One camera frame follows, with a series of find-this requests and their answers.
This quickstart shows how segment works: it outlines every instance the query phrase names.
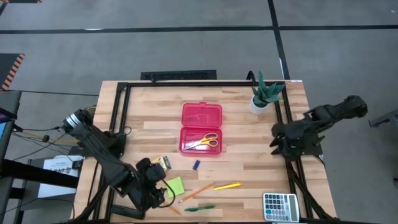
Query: gray carpet floor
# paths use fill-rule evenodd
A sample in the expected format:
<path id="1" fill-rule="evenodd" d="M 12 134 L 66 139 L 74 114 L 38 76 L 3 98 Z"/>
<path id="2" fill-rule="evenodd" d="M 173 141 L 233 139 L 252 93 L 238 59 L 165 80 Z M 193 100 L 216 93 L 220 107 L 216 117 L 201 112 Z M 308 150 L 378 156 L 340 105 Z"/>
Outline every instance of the gray carpet floor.
<path id="1" fill-rule="evenodd" d="M 280 26 L 397 25 L 398 2 L 389 0 L 275 0 Z M 266 0 L 44 0 L 8 4 L 0 30 L 99 29 L 184 26 L 271 26 Z M 325 132 L 322 146 L 330 188 L 343 220 L 397 223 L 397 130 L 370 128 L 398 108 L 398 29 L 281 31 L 291 79 L 303 80 L 311 107 L 362 96 L 365 118 Z M 281 79 L 272 30 L 112 34 L 1 34 L 0 53 L 24 53 L 13 90 L 97 95 L 103 80 L 138 80 L 141 72 L 216 69 L 218 79 L 242 79 L 261 70 Z M 18 124 L 59 125 L 96 96 L 22 95 Z M 6 157 L 37 149 L 12 138 Z M 56 155 L 42 151 L 30 158 Z M 16 204 L 10 200 L 9 207 Z M 70 205 L 28 211 L 23 223 L 68 219 Z M 6 214 L 10 223 L 13 213 Z"/>

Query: wood grain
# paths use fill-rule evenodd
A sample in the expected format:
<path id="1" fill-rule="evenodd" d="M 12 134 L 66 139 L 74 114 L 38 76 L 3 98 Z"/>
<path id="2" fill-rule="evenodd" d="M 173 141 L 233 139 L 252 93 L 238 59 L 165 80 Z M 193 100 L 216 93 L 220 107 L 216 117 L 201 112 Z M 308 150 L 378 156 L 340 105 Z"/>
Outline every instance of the wood grain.
<path id="1" fill-rule="evenodd" d="M 304 85 L 300 82 L 286 82 L 290 109 L 293 119 L 302 118 L 308 110 Z M 94 118 L 95 125 L 108 130 L 117 82 L 103 82 Z M 262 194 L 265 192 L 289 193 L 284 160 L 272 156 L 271 127 L 277 122 L 275 107 L 270 105 L 265 114 L 254 115 L 249 110 L 250 87 L 134 87 L 131 89 L 126 126 L 132 128 L 127 137 L 124 162 L 135 165 L 144 157 L 167 156 L 172 165 L 166 179 L 181 177 L 185 193 L 188 194 L 214 183 L 215 187 L 241 182 L 242 186 L 233 189 L 214 191 L 208 189 L 174 207 L 181 212 L 177 215 L 170 209 L 150 209 L 145 220 L 112 215 L 112 222 L 261 222 L 264 221 Z M 178 151 L 181 113 L 184 103 L 217 103 L 223 107 L 223 152 L 215 157 L 183 156 Z M 280 101 L 284 119 L 286 118 L 283 100 Z M 119 105 L 118 120 L 121 115 Z M 195 161 L 201 164 L 192 170 Z M 335 209 L 325 170 L 313 157 L 303 157 L 303 166 L 308 188 L 318 203 L 330 215 Z M 76 193 L 75 208 L 80 214 L 84 209 L 95 162 L 87 159 L 83 165 Z M 128 197 L 115 196 L 114 203 L 134 207 Z M 198 212 L 183 211 L 188 207 L 216 205 L 215 209 Z M 303 203 L 300 204 L 305 216 Z"/>

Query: orange scissors handle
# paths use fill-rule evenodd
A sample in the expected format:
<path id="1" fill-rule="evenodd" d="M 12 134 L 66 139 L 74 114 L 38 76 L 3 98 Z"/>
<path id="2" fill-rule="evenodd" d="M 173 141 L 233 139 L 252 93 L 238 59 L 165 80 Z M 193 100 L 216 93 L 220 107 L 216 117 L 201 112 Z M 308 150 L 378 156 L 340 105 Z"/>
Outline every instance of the orange scissors handle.
<path id="1" fill-rule="evenodd" d="M 218 138 L 217 133 L 207 133 L 205 137 L 202 140 L 200 140 L 201 141 L 200 144 L 202 145 L 206 144 L 211 147 L 216 147 L 218 146 L 217 138 Z"/>

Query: orange warning stripe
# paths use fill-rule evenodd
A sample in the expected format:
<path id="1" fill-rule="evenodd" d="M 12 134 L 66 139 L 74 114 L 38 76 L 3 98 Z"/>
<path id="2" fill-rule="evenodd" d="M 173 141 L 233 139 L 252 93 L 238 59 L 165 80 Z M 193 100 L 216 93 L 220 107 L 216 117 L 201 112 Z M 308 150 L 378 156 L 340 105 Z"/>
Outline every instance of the orange warning stripe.
<path id="1" fill-rule="evenodd" d="M 2 86 L 0 88 L 0 92 L 4 91 L 4 90 L 8 90 L 24 57 L 25 57 L 24 54 L 18 55 L 16 61 L 14 62 L 14 65 L 11 67 L 11 69 L 7 75 L 7 78 L 5 79 L 4 83 L 2 84 Z"/>

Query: white paper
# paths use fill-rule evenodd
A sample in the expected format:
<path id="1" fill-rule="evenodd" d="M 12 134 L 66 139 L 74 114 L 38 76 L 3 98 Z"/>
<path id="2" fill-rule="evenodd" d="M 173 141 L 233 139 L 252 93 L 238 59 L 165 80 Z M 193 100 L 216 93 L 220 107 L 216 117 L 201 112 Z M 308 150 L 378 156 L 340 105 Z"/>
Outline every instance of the white paper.
<path id="1" fill-rule="evenodd" d="M 53 159 L 44 160 L 43 169 L 53 170 L 62 174 L 78 176 L 78 170 L 72 169 L 72 161 L 82 160 L 83 156 L 55 156 Z M 76 189 L 60 187 L 50 184 L 40 184 L 38 198 L 52 197 L 57 195 L 74 194 Z"/>

